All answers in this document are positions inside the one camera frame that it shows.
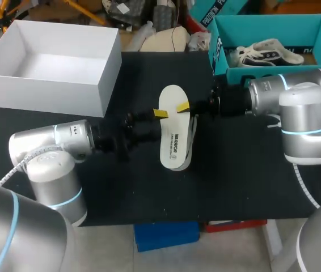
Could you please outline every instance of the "open box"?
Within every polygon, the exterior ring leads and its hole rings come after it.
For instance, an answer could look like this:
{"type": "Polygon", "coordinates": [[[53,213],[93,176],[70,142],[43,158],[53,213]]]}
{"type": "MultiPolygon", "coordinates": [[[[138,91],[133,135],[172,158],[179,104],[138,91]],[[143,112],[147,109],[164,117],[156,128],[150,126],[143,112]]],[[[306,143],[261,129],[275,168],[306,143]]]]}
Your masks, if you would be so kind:
{"type": "Polygon", "coordinates": [[[0,39],[0,107],[104,117],[118,29],[15,20],[0,39]]]}
{"type": "Polygon", "coordinates": [[[247,85],[253,78],[321,68],[321,14],[224,15],[210,24],[209,58],[215,75],[226,74],[229,84],[247,85]],[[277,38],[294,53],[312,53],[316,65],[230,68],[226,54],[238,46],[277,38]]]}

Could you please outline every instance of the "teal shoe box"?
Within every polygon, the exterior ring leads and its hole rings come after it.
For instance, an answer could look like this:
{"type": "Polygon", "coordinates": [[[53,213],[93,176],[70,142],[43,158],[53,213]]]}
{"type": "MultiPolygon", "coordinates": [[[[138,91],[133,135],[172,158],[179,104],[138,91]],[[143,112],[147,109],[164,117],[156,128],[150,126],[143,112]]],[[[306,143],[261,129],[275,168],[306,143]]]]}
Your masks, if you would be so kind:
{"type": "Polygon", "coordinates": [[[196,0],[189,11],[190,15],[208,28],[216,15],[239,14],[248,0],[196,0]]]}
{"type": "Polygon", "coordinates": [[[321,68],[321,14],[225,15],[210,23],[209,59],[214,75],[226,74],[229,84],[248,85],[250,79],[321,68]],[[226,54],[238,46],[250,46],[277,38],[294,53],[312,52],[317,65],[230,68],[226,54]]]}

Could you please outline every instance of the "cardboard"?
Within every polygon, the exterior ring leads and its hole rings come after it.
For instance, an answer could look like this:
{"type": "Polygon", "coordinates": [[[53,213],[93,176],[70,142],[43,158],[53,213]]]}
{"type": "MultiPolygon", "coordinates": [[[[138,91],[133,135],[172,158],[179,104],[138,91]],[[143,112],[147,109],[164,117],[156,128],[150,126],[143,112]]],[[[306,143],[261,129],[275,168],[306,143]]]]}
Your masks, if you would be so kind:
{"type": "Polygon", "coordinates": [[[263,0],[261,14],[319,14],[321,0],[263,0]]]}
{"type": "Polygon", "coordinates": [[[208,28],[216,15],[239,14],[248,0],[196,0],[189,13],[208,28]]]}
{"type": "Polygon", "coordinates": [[[104,117],[118,29],[15,20],[0,39],[0,107],[104,117]]]}
{"type": "Polygon", "coordinates": [[[229,84],[248,85],[250,79],[321,68],[321,14],[216,16],[210,25],[209,59],[215,75],[226,74],[229,84]],[[270,26],[260,30],[260,26],[270,26]],[[294,53],[313,53],[316,65],[230,68],[226,54],[276,38],[294,53]]]}

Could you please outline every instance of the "blue box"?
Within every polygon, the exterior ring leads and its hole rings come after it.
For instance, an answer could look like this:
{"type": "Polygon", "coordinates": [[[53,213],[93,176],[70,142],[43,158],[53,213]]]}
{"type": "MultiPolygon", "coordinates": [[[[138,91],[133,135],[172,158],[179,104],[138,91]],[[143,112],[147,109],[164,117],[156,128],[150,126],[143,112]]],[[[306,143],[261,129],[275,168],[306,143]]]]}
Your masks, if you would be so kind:
{"type": "Polygon", "coordinates": [[[243,84],[269,75],[321,68],[321,14],[215,16],[210,24],[209,59],[214,75],[226,74],[229,84],[243,84]],[[238,46],[277,38],[294,53],[312,52],[317,65],[230,68],[226,55],[238,46]]]}
{"type": "Polygon", "coordinates": [[[248,0],[196,0],[190,15],[208,28],[216,15],[236,15],[242,12],[248,0]]]}
{"type": "Polygon", "coordinates": [[[196,242],[200,229],[197,222],[136,224],[134,236],[138,252],[144,252],[196,242]]]}

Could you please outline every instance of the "red object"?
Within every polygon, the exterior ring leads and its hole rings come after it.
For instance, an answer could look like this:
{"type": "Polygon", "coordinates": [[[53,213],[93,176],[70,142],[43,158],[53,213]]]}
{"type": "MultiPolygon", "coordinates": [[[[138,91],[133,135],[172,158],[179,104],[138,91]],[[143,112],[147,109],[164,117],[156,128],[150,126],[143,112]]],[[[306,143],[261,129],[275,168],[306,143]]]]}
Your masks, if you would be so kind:
{"type": "Polygon", "coordinates": [[[190,14],[187,14],[187,17],[185,19],[185,28],[191,34],[194,34],[196,32],[200,32],[200,31],[207,32],[207,29],[202,24],[200,24],[199,22],[194,20],[194,18],[192,16],[190,16],[190,14]]]}
{"type": "Polygon", "coordinates": [[[234,224],[218,224],[218,225],[208,225],[205,224],[206,232],[219,232],[219,231],[233,231],[240,230],[242,228],[254,228],[262,225],[266,225],[267,220],[247,220],[240,223],[234,224]]]}

